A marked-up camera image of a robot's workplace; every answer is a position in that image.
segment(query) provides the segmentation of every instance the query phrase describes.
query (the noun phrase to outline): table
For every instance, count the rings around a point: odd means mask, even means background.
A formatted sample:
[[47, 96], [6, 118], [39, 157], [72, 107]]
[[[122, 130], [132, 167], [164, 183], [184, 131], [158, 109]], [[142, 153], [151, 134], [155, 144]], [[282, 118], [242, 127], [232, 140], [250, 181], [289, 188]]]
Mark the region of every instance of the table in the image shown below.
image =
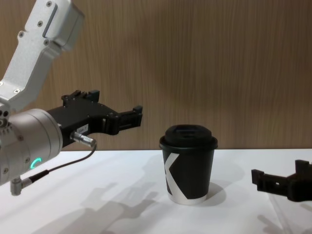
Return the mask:
[[[22, 176], [77, 159], [62, 152]], [[161, 151], [98, 151], [10, 195], [0, 187], [4, 234], [312, 234], [312, 203], [257, 192], [251, 169], [288, 176], [312, 150], [216, 150], [209, 199], [167, 196]]]

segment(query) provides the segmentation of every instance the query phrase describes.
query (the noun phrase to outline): robotic arm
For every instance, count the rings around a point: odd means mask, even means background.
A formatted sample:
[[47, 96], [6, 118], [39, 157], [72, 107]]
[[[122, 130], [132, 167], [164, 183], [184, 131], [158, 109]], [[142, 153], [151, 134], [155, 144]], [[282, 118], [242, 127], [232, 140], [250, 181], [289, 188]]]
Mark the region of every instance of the robotic arm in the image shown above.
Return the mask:
[[53, 59], [73, 48], [83, 19], [70, 0], [37, 0], [25, 31], [18, 33], [19, 44], [0, 81], [0, 185], [10, 181], [12, 195], [20, 195], [23, 188], [55, 170], [20, 178], [56, 157], [63, 147], [77, 141], [93, 147], [92, 154], [96, 141], [87, 135], [116, 135], [141, 124], [141, 106], [117, 113], [98, 103], [97, 90], [64, 95], [63, 105], [47, 112], [33, 109], [10, 115], [37, 98]]

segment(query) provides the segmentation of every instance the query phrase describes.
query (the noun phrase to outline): cable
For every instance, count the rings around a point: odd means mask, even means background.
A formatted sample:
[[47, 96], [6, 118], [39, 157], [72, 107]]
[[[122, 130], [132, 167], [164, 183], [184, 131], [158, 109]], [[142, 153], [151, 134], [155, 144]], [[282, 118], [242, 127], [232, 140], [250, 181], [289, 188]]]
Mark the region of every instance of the cable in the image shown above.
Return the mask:
[[38, 174], [35, 174], [35, 175], [33, 175], [33, 176], [30, 176], [29, 178], [27, 178], [27, 179], [25, 179], [25, 180], [23, 180], [23, 181], [26, 182], [28, 179], [31, 180], [31, 183], [28, 183], [28, 184], [27, 184], [27, 186], [28, 186], [28, 185], [30, 185], [30, 184], [36, 182], [37, 180], [43, 178], [44, 176], [46, 176], [47, 174], [49, 174], [49, 173], [52, 172], [52, 171], [55, 171], [55, 170], [60, 169], [60, 168], [62, 168], [62, 167], [66, 167], [66, 166], [72, 165], [72, 164], [74, 164], [74, 163], [81, 162], [81, 161], [84, 161], [84, 160], [88, 159], [89, 157], [91, 157], [91, 156], [93, 155], [93, 153], [94, 153], [96, 150], [97, 150], [97, 142], [95, 141], [95, 143], [94, 143], [94, 145], [93, 145], [92, 151], [91, 151], [86, 157], [83, 157], [83, 158], [81, 158], [81, 159], [77, 159], [77, 160], [75, 160], [75, 161], [72, 161], [72, 162], [68, 162], [68, 163], [59, 165], [59, 166], [57, 166], [57, 167], [55, 167], [55, 168], [52, 168], [52, 169], [50, 169], [50, 170], [44, 170], [44, 171], [42, 171], [42, 172], [39, 172]]

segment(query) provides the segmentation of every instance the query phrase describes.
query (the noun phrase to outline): wood panel wall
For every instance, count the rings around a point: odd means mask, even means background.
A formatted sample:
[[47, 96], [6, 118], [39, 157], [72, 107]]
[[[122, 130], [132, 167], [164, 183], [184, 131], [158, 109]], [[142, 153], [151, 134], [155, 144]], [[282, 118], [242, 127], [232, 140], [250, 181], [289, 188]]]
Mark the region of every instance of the wood panel wall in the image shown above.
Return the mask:
[[[158, 149], [180, 123], [208, 127], [222, 149], [312, 147], [311, 0], [74, 2], [81, 36], [28, 108], [76, 89], [100, 89], [117, 111], [142, 104], [142, 126], [96, 136], [101, 149]], [[0, 0], [0, 76], [33, 4]]]

